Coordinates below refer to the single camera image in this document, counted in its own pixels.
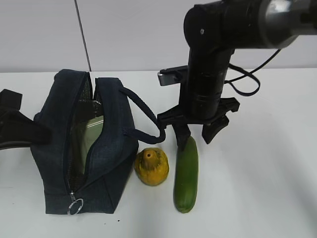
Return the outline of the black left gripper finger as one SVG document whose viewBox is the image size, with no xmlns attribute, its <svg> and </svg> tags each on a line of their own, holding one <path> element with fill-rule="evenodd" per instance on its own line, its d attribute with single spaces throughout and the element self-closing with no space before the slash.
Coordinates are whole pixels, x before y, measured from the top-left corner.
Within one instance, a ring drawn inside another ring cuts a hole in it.
<svg viewBox="0 0 317 238">
<path fill-rule="evenodd" d="M 0 92 L 0 149 L 45 145 L 51 131 L 20 112 L 22 94 L 3 89 Z"/>
</svg>

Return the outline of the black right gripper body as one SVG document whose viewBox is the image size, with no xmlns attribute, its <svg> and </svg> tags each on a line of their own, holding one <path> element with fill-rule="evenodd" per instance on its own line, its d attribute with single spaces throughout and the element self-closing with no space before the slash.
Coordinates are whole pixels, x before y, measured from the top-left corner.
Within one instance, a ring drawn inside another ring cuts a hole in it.
<svg viewBox="0 0 317 238">
<path fill-rule="evenodd" d="M 191 116 L 186 113 L 180 105 L 167 110 L 164 113 L 158 114 L 157 120 L 160 128 L 166 129 L 168 125 L 184 125 L 184 124 L 212 124 L 218 119 L 226 115 L 227 112 L 237 112 L 240 103 L 235 98 L 221 98 L 215 114 L 207 119 L 200 119 L 198 116 Z"/>
</svg>

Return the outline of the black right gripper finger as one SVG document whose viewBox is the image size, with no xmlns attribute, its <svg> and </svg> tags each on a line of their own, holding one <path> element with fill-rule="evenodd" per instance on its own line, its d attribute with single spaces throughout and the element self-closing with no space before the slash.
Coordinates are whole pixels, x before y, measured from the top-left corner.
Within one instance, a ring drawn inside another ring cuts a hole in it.
<svg viewBox="0 0 317 238">
<path fill-rule="evenodd" d="M 187 124 L 173 124 L 172 127 L 175 133 L 178 149 L 183 151 L 188 138 L 191 136 L 190 129 Z"/>
<path fill-rule="evenodd" d="M 202 138 L 206 144 L 210 144 L 214 137 L 228 126 L 229 119 L 226 113 L 221 113 L 208 119 L 202 119 L 201 124 L 203 125 Z"/>
</svg>

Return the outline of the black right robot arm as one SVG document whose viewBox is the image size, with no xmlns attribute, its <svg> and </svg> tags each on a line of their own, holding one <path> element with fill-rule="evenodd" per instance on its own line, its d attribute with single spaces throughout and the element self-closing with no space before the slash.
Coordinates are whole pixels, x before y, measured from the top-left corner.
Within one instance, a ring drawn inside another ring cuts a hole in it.
<svg viewBox="0 0 317 238">
<path fill-rule="evenodd" d="M 240 67 L 230 63 L 237 49 L 276 49 L 301 35 L 317 32 L 314 0 L 219 0 L 196 4 L 184 18 L 185 40 L 190 48 L 186 66 L 162 69 L 162 86 L 180 84 L 177 106 L 158 115 L 161 126 L 171 125 L 179 149 L 191 135 L 189 125 L 202 125 L 206 143 L 229 124 L 228 112 L 239 102 L 223 98 L 226 74 Z"/>
</svg>

